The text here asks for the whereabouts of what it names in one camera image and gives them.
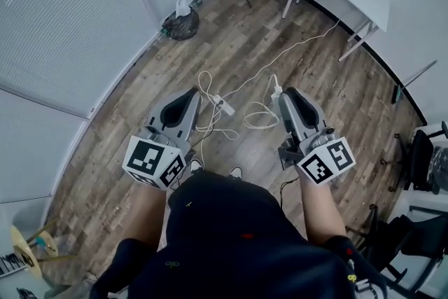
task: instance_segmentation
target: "power strip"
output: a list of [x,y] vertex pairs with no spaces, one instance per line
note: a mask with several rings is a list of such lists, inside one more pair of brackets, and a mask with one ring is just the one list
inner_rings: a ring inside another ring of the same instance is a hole
[[235,110],[219,95],[213,96],[213,101],[218,109],[223,110],[229,116],[235,114]]

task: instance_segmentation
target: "trash bag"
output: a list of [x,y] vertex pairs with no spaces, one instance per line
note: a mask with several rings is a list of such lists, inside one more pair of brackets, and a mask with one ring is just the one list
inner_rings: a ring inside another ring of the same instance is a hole
[[164,21],[162,28],[163,32],[174,40],[187,40],[196,35],[199,23],[199,15],[195,9],[189,7],[185,0],[178,0],[176,12]]

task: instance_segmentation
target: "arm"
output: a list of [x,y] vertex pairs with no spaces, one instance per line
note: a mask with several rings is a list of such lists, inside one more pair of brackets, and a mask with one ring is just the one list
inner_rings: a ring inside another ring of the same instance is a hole
[[90,292],[90,299],[106,299],[125,288],[145,268],[157,251],[162,234],[166,192],[138,185],[127,227],[112,263]]
[[317,246],[322,246],[332,237],[346,236],[344,221],[337,210],[331,195],[330,186],[314,185],[298,167],[302,203],[308,240]]

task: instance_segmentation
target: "wooden floor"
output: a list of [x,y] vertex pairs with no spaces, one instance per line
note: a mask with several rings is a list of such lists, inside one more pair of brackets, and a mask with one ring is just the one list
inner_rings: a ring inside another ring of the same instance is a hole
[[[49,218],[58,218],[53,234],[59,236],[62,250],[78,254],[76,259],[45,265],[44,272],[55,283],[71,284],[86,270],[101,274],[109,265],[137,192],[121,163],[130,136],[157,101],[197,86],[202,70],[213,75],[212,93],[228,93],[282,50],[335,24],[305,1],[292,6],[286,20],[281,12],[287,0],[251,1],[253,9],[244,0],[205,0],[199,9],[197,36],[183,42],[157,42],[106,101],[76,150],[50,210]],[[206,168],[227,174],[234,165],[241,165],[245,180],[268,188],[276,198],[281,183],[295,178],[293,169],[282,172],[277,155],[286,138],[283,126],[255,131],[242,124],[244,105],[261,100],[270,74],[275,73],[283,88],[295,86],[314,97],[327,123],[351,146],[357,165],[332,183],[346,224],[360,228],[371,203],[377,203],[386,216],[398,195],[389,193],[388,187],[399,168],[381,166],[379,159],[399,158],[393,134],[408,137],[420,122],[406,99],[390,105],[394,83],[364,49],[343,63],[337,61],[347,38],[336,27],[325,38],[296,46],[229,97],[237,112],[220,126],[237,130],[239,139],[228,141],[220,133],[206,139]],[[211,107],[203,107],[199,125],[209,122]],[[289,185],[283,195],[288,218],[304,235],[299,183]]]

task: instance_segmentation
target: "floor baseboard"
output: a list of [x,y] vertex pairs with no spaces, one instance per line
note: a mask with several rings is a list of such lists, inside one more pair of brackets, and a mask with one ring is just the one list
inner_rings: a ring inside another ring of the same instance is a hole
[[[315,8],[319,9],[322,13],[327,15],[330,19],[332,19],[334,21],[338,21],[339,20],[339,18],[336,15],[331,13],[327,8],[324,8],[321,4],[317,3],[315,0],[305,0],[305,1],[307,3],[310,3]],[[343,21],[340,21],[339,25],[340,25],[341,28],[343,28],[347,32],[347,34],[349,36],[353,35],[354,31],[347,24],[345,24]],[[355,40],[359,41],[360,37],[356,36]],[[378,64],[380,64],[381,67],[384,70],[386,70],[387,74],[395,81],[395,83],[397,85],[400,85],[401,87],[404,86],[403,83],[401,82],[401,80],[398,78],[398,76],[388,66],[388,64],[367,43],[363,43],[362,46],[378,62]],[[423,126],[427,126],[428,122],[426,121],[425,116],[421,112],[420,108],[417,106],[417,103],[412,98],[411,94],[407,91],[407,89],[403,89],[402,92],[403,92],[403,94],[405,94],[406,98],[411,103],[412,107],[414,108],[415,112],[417,113],[417,115],[419,116],[421,122],[423,123]]]

